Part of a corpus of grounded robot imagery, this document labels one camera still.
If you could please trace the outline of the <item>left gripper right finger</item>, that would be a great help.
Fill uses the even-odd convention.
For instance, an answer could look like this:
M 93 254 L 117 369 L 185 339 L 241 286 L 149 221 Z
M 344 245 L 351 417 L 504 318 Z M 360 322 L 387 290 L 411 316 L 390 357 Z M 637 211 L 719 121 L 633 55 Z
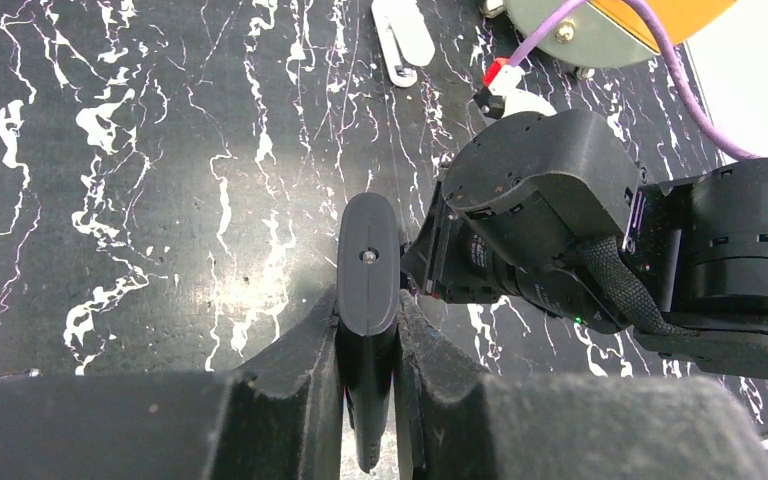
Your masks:
M 705 377 L 494 375 L 400 295 L 404 479 L 768 479 L 768 451 Z

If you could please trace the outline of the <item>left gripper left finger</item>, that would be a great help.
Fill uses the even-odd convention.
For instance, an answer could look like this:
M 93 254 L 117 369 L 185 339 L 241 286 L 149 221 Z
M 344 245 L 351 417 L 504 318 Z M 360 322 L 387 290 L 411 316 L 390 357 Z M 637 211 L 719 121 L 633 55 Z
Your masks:
M 336 479 L 334 290 L 226 372 L 0 379 L 0 479 Z

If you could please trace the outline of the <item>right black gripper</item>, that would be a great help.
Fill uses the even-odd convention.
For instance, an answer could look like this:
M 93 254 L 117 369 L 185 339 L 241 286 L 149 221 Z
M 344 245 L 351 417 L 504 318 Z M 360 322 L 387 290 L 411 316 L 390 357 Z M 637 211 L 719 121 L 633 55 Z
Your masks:
M 461 237 L 465 222 L 444 200 L 442 181 L 434 185 L 432 201 L 418 236 L 401 247 L 401 287 L 447 304 L 471 302 Z

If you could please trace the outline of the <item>black tv remote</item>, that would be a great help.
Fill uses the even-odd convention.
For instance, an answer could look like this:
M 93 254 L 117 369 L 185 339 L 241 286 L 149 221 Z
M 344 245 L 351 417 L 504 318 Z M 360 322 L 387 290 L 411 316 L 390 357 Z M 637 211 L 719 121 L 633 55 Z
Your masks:
M 400 242 L 388 200 L 354 196 L 341 219 L 337 268 L 338 367 L 359 468 L 379 462 L 394 368 Z

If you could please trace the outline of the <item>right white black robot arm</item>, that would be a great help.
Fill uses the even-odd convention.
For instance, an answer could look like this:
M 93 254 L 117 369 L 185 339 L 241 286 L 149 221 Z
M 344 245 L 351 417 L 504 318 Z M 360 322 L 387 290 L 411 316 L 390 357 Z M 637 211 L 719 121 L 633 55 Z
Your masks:
M 401 265 L 449 304 L 519 297 L 768 380 L 768 158 L 656 183 L 598 114 L 516 113 L 459 152 Z

